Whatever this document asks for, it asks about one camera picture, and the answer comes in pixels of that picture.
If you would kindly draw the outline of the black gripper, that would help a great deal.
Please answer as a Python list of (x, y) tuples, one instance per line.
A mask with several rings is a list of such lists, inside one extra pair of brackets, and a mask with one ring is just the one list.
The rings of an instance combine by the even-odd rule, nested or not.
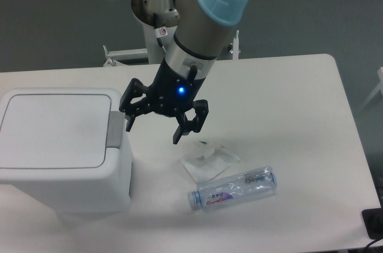
[[(136, 117), (155, 113), (177, 119), (178, 127), (173, 135), (173, 144), (177, 144), (182, 136), (190, 132), (199, 133), (209, 113), (208, 101), (205, 99), (193, 101), (204, 78), (197, 78), (197, 64), (187, 67), (184, 77), (175, 72), (163, 60), (159, 66), (153, 83), (147, 87), (137, 79), (131, 79), (124, 91), (119, 105), (119, 111), (124, 113), (126, 131), (130, 132)], [(186, 111), (194, 109), (195, 117), (188, 120)]]

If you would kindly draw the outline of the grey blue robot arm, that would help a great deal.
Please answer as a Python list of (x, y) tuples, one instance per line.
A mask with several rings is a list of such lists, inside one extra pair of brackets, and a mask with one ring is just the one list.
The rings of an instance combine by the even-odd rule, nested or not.
[(239, 23), (249, 0), (132, 0), (132, 10), (155, 31), (174, 28), (171, 39), (156, 37), (148, 50), (159, 70), (149, 86), (134, 78), (119, 110), (130, 129), (143, 114), (154, 112), (177, 119), (173, 142), (200, 132), (209, 113), (206, 100), (196, 100), (218, 55)]

